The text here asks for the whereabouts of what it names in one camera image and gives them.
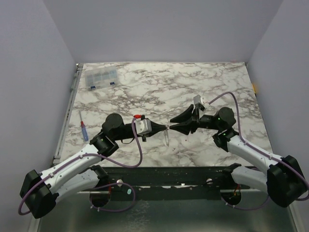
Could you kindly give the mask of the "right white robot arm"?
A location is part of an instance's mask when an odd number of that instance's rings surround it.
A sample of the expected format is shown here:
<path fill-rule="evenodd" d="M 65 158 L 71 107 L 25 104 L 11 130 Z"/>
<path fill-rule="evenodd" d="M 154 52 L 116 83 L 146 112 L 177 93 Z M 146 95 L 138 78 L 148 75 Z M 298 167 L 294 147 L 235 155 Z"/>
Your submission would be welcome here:
<path fill-rule="evenodd" d="M 308 191 L 308 183 L 294 157 L 266 152 L 241 138 L 240 133 L 233 129 L 236 119 L 231 108 L 223 107 L 213 116 L 200 116 L 199 113 L 199 108 L 190 105 L 170 120 L 170 129 L 185 135 L 194 133 L 198 128 L 216 130 L 213 140 L 218 148 L 245 159 L 255 167 L 254 170 L 239 164 L 228 167 L 227 174 L 222 176 L 225 188 L 233 189 L 239 184 L 258 189 L 281 207 L 289 206 Z"/>

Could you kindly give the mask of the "silver metal bottle opener keychain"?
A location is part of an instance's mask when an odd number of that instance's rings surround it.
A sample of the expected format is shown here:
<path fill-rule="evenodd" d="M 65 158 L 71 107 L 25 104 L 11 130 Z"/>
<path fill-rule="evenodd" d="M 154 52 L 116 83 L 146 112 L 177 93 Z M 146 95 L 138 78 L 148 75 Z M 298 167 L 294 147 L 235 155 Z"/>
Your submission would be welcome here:
<path fill-rule="evenodd" d="M 163 131 L 163 135 L 164 135 L 164 138 L 165 138 L 165 144 L 167 147 L 169 147 L 169 133 L 168 133 L 168 130 L 164 130 Z"/>

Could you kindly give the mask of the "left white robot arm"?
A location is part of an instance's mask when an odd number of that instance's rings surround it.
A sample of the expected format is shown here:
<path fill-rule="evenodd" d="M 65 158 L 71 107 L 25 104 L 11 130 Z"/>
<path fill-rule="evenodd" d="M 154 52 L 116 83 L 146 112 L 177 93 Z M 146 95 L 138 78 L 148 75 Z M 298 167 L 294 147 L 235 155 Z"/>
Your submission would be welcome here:
<path fill-rule="evenodd" d="M 96 164 L 110 160 L 110 155 L 119 148 L 118 140 L 137 141 L 166 129 L 144 115 L 135 115 L 130 124 L 125 124 L 117 113 L 108 115 L 101 131 L 81 151 L 40 173 L 32 170 L 26 174 L 20 190 L 19 215 L 30 213 L 34 218 L 42 218 L 71 194 L 92 188 L 103 190 L 109 181 Z"/>

